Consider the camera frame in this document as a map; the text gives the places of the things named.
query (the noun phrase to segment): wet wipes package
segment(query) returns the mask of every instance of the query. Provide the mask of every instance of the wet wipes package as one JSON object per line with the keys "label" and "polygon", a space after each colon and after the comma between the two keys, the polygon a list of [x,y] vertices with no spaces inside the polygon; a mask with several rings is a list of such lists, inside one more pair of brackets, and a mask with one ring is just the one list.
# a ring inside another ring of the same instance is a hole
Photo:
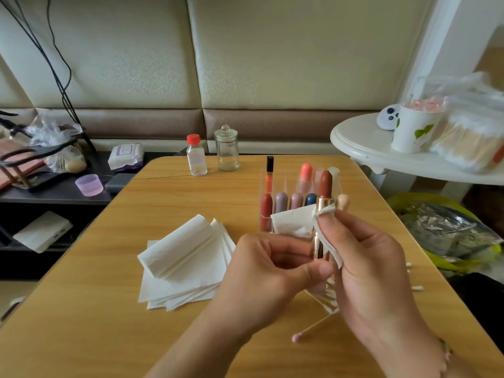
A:
{"label": "wet wipes package", "polygon": [[141,168],[144,165],[144,147],[140,143],[117,145],[110,153],[108,165],[114,171]]}

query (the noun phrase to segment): glass jar lid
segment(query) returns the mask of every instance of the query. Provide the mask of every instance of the glass jar lid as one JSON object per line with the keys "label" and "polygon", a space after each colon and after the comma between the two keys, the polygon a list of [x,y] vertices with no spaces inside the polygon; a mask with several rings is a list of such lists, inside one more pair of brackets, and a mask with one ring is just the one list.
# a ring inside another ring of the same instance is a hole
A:
{"label": "glass jar lid", "polygon": [[216,140],[229,141],[235,139],[238,136],[238,131],[230,128],[228,125],[224,124],[220,130],[215,130],[214,137]]}

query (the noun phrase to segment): person's left hand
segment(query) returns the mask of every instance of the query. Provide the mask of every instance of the person's left hand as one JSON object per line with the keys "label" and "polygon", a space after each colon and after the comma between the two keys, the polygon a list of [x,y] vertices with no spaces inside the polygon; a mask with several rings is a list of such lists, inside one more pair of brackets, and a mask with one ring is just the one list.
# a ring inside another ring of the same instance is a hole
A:
{"label": "person's left hand", "polygon": [[272,324],[297,293],[333,274],[330,262],[309,257],[312,247],[289,236],[243,235],[205,316],[241,338]]}

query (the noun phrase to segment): hand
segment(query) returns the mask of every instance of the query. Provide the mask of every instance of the hand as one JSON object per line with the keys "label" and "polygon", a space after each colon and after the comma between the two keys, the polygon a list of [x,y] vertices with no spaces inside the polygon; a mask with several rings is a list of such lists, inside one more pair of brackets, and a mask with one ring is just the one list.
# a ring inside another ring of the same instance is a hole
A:
{"label": "hand", "polygon": [[438,375],[442,349],[413,299],[401,245],[340,210],[318,224],[343,259],[334,273],[341,315],[387,377]]}
{"label": "hand", "polygon": [[310,259],[312,243],[283,235],[243,235],[205,315],[237,337],[272,324],[294,296],[327,280],[330,262]]}

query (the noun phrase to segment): black lip gloss cap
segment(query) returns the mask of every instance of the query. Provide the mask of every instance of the black lip gloss cap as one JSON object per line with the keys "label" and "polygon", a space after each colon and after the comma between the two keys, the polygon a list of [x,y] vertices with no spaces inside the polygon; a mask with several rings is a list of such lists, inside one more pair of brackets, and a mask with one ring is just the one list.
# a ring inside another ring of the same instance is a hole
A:
{"label": "black lip gloss cap", "polygon": [[273,172],[273,162],[274,162],[274,157],[268,156],[266,160],[266,172]]}

